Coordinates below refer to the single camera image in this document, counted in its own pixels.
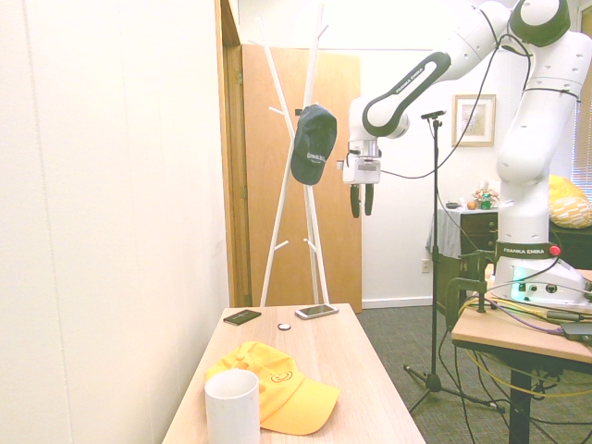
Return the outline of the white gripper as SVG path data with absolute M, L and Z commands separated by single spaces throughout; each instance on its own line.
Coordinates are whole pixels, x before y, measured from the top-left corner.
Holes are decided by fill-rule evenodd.
M 343 163 L 342 179 L 350 186 L 351 214 L 360 217 L 360 188 L 364 185 L 364 213 L 372 214 L 374 205 L 374 185 L 380 181 L 380 161 L 376 158 L 348 155 Z

